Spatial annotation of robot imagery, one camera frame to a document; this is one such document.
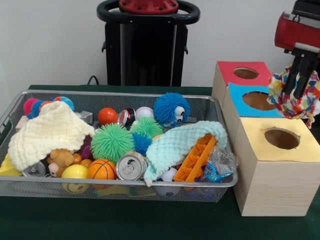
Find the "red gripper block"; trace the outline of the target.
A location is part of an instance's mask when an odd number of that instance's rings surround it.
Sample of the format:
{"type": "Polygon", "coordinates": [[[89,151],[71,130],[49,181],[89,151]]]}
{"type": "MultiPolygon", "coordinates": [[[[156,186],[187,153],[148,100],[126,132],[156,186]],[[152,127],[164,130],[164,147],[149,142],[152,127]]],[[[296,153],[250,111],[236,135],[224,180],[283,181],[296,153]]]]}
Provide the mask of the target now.
{"type": "Polygon", "coordinates": [[[318,65],[316,54],[320,53],[320,21],[289,12],[283,12],[279,17],[274,44],[276,47],[293,51],[299,49],[315,54],[295,56],[289,70],[284,93],[293,95],[296,99],[303,96],[309,79],[318,65]]]}

